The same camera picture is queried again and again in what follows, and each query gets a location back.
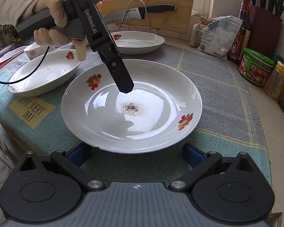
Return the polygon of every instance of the plaid tablecloth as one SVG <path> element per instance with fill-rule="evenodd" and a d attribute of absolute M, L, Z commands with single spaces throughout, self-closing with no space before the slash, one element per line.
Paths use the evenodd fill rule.
<path fill-rule="evenodd" d="M 62 48 L 73 48 L 67 45 Z M 257 110 L 236 66 L 203 53 L 164 44 L 158 50 L 130 58 L 145 59 L 171 66 L 198 88 L 203 113 L 197 128 L 183 141 L 161 151 L 147 154 L 115 154 L 94 149 L 82 166 L 104 182 L 109 181 L 164 181 L 169 183 L 190 170 L 182 159 L 182 145 L 190 142 L 197 148 L 217 151 L 223 156 L 248 152 L 267 181 L 271 183 L 270 164 L 265 138 Z M 0 72 L 0 80 L 8 81 L 13 73 L 28 61 L 26 55 Z M 56 108 L 32 129 L 8 107 L 19 96 L 8 93 L 0 85 L 0 121 L 29 149 L 39 154 L 50 154 L 57 149 L 69 150 L 78 145 L 61 116 L 61 99 L 71 81 L 85 70 L 102 63 L 97 53 L 88 51 L 75 75 L 59 88 L 38 98 Z"/>

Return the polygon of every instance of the green lid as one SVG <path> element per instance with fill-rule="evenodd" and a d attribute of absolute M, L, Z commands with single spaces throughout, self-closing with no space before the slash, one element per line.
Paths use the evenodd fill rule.
<path fill-rule="evenodd" d="M 247 52 L 247 53 L 249 53 L 249 54 L 252 55 L 253 57 L 258 58 L 259 60 L 264 61 L 265 63 L 268 63 L 268 64 L 270 64 L 270 65 L 272 65 L 272 66 L 274 65 L 274 62 L 273 62 L 272 59 L 266 57 L 265 55 L 263 55 L 263 54 L 261 54 L 261 53 L 259 53 L 259 52 L 257 52 L 257 51 L 254 51 L 254 50 L 251 50 L 251 49 L 248 49 L 248 48 L 244 48 L 244 51 Z"/>
<path fill-rule="evenodd" d="M 274 53 L 273 55 L 273 61 L 277 63 L 278 61 L 284 63 L 284 58 L 280 56 L 278 53 Z"/>

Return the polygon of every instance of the tag with text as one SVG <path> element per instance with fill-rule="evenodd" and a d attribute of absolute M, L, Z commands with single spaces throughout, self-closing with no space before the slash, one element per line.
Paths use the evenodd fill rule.
<path fill-rule="evenodd" d="M 21 96 L 8 106 L 21 120 L 32 129 L 56 107 L 36 97 Z"/>

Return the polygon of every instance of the star-shaped logo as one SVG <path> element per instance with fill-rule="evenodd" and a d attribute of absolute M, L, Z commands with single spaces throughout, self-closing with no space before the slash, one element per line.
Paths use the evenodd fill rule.
<path fill-rule="evenodd" d="M 142 186 L 140 185 L 140 184 L 136 184 L 136 185 L 134 185 L 134 186 L 132 186 L 134 189 L 141 189 L 142 188 Z"/>

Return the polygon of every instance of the metal bolt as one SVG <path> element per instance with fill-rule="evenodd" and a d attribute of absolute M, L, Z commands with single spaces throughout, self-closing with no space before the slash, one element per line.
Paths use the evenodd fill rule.
<path fill-rule="evenodd" d="M 100 182 L 99 180 L 92 180 L 88 183 L 88 186 L 93 188 L 93 189 L 100 188 L 102 185 L 103 185 L 103 183 Z"/>
<path fill-rule="evenodd" d="M 182 189 L 186 186 L 186 183 L 183 181 L 173 181 L 171 183 L 171 186 L 173 186 L 175 189 Z"/>

